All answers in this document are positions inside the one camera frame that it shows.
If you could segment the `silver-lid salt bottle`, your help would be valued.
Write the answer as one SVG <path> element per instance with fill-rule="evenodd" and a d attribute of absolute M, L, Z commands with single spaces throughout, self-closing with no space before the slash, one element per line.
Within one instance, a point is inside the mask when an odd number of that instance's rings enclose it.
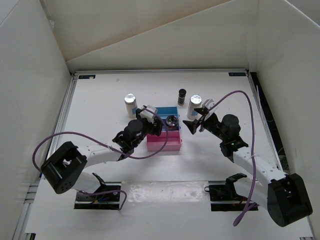
<path fill-rule="evenodd" d="M 199 108 L 202 103 L 201 96 L 195 94 L 192 95 L 189 99 L 189 105 L 187 110 L 187 118 L 189 120 L 195 120 L 197 118 L 198 113 L 195 111 L 196 108 Z"/>
<path fill-rule="evenodd" d="M 124 97 L 124 102 L 128 116 L 132 119 L 136 118 L 136 110 L 138 108 L 136 96 L 129 93 Z"/>

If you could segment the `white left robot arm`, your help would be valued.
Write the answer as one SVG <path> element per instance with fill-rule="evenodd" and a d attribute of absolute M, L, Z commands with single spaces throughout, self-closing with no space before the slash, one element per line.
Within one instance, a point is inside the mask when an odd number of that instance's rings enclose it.
<path fill-rule="evenodd" d="M 164 123 L 157 113 L 158 110 L 151 105 L 138 108 L 136 118 L 112 139 L 112 142 L 120 147 L 119 149 L 84 135 L 84 138 L 95 144 L 78 147 L 71 141 L 64 142 L 44 161 L 39 171 L 56 194 L 75 189 L 87 192 L 93 200 L 100 200 L 105 194 L 103 180 L 96 174 L 85 172 L 84 169 L 100 163 L 133 159 L 135 148 L 147 135 L 161 135 Z"/>

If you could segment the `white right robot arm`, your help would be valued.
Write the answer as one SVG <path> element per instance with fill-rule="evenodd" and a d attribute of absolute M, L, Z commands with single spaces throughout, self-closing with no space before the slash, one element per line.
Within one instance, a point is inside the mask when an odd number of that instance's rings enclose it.
<path fill-rule="evenodd" d="M 219 120 L 207 108 L 197 108 L 200 119 L 184 120 L 192 134 L 208 131 L 221 140 L 222 154 L 248 172 L 237 173 L 225 180 L 224 194 L 230 200 L 246 197 L 265 208 L 271 219 L 285 227 L 313 213 L 305 183 L 296 173 L 288 174 L 264 161 L 240 137 L 239 119 L 232 114 Z"/>

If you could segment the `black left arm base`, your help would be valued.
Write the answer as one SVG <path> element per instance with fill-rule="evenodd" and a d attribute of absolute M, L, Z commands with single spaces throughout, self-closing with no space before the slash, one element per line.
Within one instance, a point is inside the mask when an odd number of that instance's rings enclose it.
<path fill-rule="evenodd" d="M 76 192 L 75 210 L 119 210 L 122 184 L 120 182 L 105 182 L 98 174 L 92 173 L 88 187 L 83 194 Z"/>

